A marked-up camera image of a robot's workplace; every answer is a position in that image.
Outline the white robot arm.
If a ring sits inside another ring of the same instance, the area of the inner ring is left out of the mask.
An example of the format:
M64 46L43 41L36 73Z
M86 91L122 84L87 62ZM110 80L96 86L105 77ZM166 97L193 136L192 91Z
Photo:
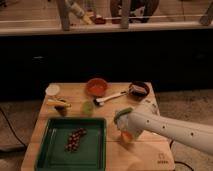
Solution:
M213 155L213 126L158 115L158 106L143 100L129 114L126 130L138 137L144 130Z

